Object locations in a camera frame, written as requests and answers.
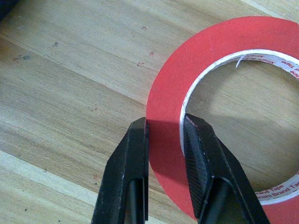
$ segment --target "white tape core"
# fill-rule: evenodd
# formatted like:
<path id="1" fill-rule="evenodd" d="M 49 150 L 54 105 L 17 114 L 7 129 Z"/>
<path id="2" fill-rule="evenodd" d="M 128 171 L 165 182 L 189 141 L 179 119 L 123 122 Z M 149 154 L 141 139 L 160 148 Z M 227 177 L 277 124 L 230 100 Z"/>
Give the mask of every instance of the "white tape core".
<path id="1" fill-rule="evenodd" d="M 238 61 L 236 65 L 237 67 L 241 60 L 261 61 L 261 62 L 273 64 L 289 72 L 291 75 L 293 75 L 296 79 L 299 80 L 299 60 L 277 51 L 264 50 L 264 49 L 244 50 L 244 51 L 239 51 L 231 55 L 225 56 L 219 59 L 218 61 L 214 62 L 197 77 L 197 79 L 191 85 L 184 99 L 182 109 L 181 109 L 180 125 L 179 125 L 180 143 L 181 143 L 183 154 L 184 154 L 183 125 L 184 125 L 185 111 L 186 111 L 189 98 L 193 90 L 195 89 L 196 85 L 210 71 L 218 68 L 219 66 L 222 66 L 224 64 L 233 61 Z M 299 172 L 295 174 L 295 176 L 293 176 L 288 181 L 276 187 L 270 188 L 268 190 L 256 192 L 256 196 L 260 201 L 261 205 L 283 202 L 297 195 L 299 195 Z"/>

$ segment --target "tape roll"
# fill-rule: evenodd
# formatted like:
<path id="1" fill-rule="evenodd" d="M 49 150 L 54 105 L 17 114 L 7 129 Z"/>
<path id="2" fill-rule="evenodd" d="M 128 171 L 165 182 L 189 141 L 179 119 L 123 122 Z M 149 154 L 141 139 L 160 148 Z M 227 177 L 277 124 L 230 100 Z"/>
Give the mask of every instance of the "tape roll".
<path id="1" fill-rule="evenodd" d="M 166 61 L 147 102 L 149 161 L 166 194 L 189 216 L 194 218 L 180 140 L 185 108 L 197 83 L 211 70 L 240 60 L 276 65 L 299 80 L 298 59 L 297 23 L 250 16 L 221 22 L 197 33 Z M 299 172 L 256 195 L 272 224 L 299 222 Z"/>

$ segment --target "wooden surface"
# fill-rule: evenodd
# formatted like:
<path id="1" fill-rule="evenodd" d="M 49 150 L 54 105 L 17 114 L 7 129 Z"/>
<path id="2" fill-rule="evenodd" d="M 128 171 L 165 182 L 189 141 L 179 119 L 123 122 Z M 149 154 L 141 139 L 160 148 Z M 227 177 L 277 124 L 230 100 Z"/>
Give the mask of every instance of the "wooden surface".
<path id="1" fill-rule="evenodd" d="M 299 2 L 22 0 L 0 23 L 0 222 L 90 223 L 106 161 L 145 115 L 150 86 L 185 40 L 227 19 L 299 22 Z M 212 124 L 254 189 L 299 170 L 299 82 L 268 64 L 207 75 L 187 111 Z M 152 171 L 149 223 L 195 223 Z"/>

